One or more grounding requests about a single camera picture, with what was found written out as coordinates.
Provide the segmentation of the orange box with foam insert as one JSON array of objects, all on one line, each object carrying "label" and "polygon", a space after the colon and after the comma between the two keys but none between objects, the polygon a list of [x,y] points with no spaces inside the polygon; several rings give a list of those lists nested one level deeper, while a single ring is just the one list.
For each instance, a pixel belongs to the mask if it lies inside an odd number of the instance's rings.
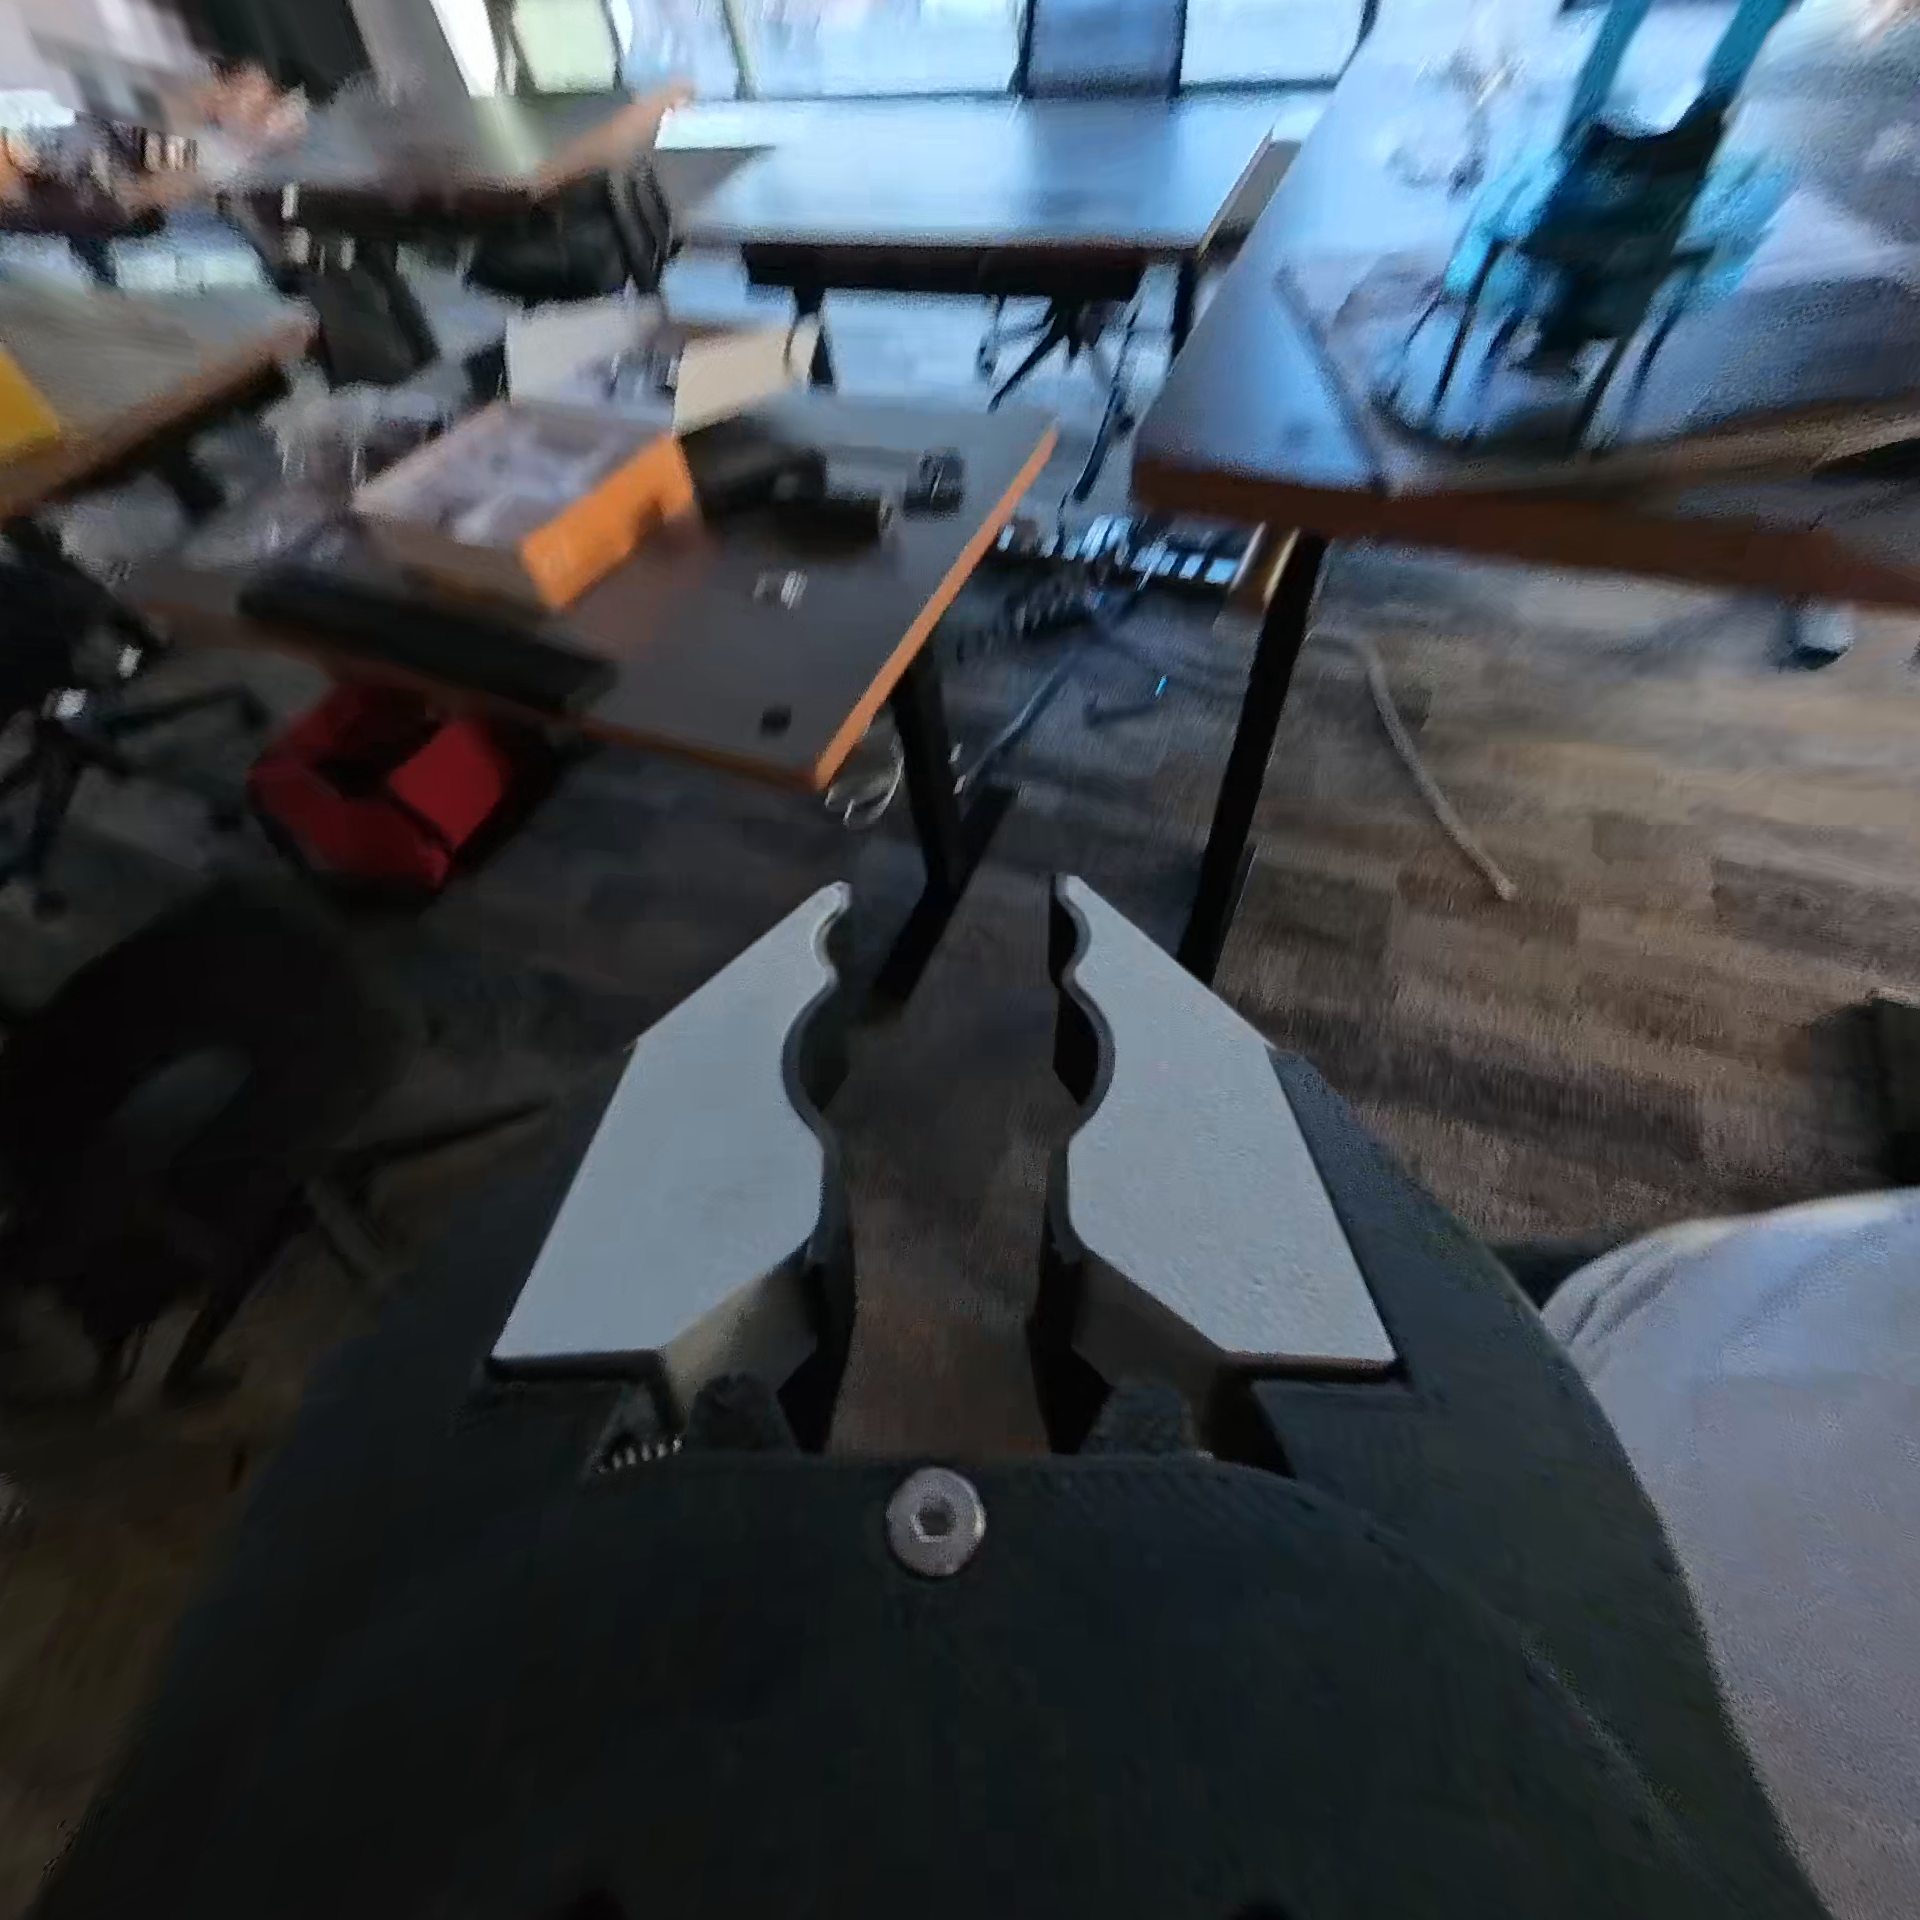
[{"label": "orange box with foam insert", "polygon": [[351,498],[373,547],[427,581],[560,612],[660,524],[698,513],[685,442],[809,383],[817,314],[736,326],[662,300],[543,305],[506,326],[506,392]]}]

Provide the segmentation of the red storage bag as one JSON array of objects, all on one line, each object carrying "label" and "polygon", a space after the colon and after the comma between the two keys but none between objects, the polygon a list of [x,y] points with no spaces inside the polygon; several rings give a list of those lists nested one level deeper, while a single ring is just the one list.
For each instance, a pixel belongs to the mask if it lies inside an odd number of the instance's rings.
[{"label": "red storage bag", "polygon": [[395,683],[335,683],[253,759],[253,817],[307,876],[435,898],[538,786],[541,739]]}]

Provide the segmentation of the person in white shirt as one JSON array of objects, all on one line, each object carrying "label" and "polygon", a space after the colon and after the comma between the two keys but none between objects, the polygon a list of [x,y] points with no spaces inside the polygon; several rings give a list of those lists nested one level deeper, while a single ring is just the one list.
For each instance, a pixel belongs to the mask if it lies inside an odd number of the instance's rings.
[{"label": "person in white shirt", "polygon": [[1835,1916],[1918,1913],[1918,1191],[1685,1219],[1545,1319],[1689,1577]]}]

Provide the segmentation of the black device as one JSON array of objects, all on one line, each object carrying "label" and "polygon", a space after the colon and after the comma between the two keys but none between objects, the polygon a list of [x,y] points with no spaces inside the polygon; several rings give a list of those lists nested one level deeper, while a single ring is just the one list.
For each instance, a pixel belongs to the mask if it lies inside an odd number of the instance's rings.
[{"label": "black device", "polygon": [[868,547],[898,526],[887,492],[839,483],[815,444],[785,439],[752,419],[721,419],[680,437],[702,524],[759,530],[805,546]]}]

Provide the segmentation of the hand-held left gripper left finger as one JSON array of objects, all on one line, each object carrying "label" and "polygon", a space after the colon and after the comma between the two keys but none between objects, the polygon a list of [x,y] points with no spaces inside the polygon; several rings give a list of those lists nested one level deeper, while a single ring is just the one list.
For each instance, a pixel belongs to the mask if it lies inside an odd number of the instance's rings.
[{"label": "hand-held left gripper left finger", "polygon": [[752,1379],[827,1449],[856,1280],[824,1103],[842,1066],[834,934],[810,891],[629,1048],[489,1352],[500,1382],[616,1382],[642,1443],[679,1441]]}]

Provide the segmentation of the black chair base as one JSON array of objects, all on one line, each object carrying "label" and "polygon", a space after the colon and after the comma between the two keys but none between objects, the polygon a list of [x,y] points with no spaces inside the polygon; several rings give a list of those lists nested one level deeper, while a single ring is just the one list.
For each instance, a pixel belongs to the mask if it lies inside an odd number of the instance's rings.
[{"label": "black chair base", "polygon": [[1143,292],[1127,300],[1045,300],[1037,315],[1013,312],[1014,298],[988,298],[988,321],[974,350],[974,374],[997,411],[1052,359],[1086,368],[1101,390],[1098,433],[1110,444],[1139,424],[1133,363],[1139,348]]}]

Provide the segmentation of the white power strip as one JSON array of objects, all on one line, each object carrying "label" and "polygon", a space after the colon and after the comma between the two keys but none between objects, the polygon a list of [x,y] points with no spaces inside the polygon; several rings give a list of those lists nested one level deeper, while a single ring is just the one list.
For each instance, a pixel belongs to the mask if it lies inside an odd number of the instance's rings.
[{"label": "white power strip", "polygon": [[1258,555],[1260,528],[1208,517],[1095,512],[1016,515],[987,562],[1021,576],[1065,572],[1103,591],[1220,603]]}]

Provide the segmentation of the long black flat object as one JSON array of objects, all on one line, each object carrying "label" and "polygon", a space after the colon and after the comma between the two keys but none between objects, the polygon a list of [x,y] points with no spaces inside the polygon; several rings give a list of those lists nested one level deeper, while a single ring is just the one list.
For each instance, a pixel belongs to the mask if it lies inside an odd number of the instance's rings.
[{"label": "long black flat object", "polygon": [[572,715],[602,701],[616,666],[509,616],[457,610],[437,597],[339,570],[280,562],[239,591],[259,621],[324,635],[353,659],[385,662],[466,693]]}]

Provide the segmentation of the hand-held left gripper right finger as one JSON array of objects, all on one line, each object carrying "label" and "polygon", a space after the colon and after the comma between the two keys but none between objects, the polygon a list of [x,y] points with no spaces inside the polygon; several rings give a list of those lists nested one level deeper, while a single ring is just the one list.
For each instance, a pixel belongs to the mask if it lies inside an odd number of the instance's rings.
[{"label": "hand-held left gripper right finger", "polygon": [[1034,1387],[1049,1443],[1086,1447],[1130,1382],[1173,1394],[1203,1446],[1271,1382],[1401,1375],[1280,1053],[1080,876],[1054,876],[1054,1072],[1075,1128],[1049,1170]]}]

